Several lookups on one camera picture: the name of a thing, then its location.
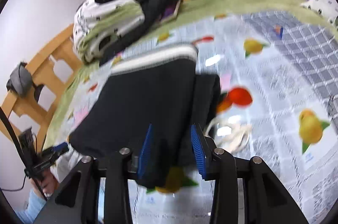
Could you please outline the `blue sleeve forearm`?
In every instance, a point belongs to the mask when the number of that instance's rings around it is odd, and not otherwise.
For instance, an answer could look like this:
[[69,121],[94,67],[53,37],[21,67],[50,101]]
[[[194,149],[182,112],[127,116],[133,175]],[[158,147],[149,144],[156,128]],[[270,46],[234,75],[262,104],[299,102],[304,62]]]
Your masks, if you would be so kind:
[[45,204],[46,201],[31,189],[27,208],[25,210],[16,211],[15,213],[22,223],[31,224],[35,221]]

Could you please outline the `person's left hand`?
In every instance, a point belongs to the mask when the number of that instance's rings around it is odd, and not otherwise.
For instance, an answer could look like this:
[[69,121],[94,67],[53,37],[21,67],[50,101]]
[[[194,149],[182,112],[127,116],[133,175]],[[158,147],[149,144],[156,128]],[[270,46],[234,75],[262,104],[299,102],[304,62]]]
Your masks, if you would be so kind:
[[43,180],[30,179],[31,185],[33,186],[33,191],[42,199],[47,195],[52,195],[54,191],[58,188],[59,182],[52,174],[50,169],[46,169],[42,172]]

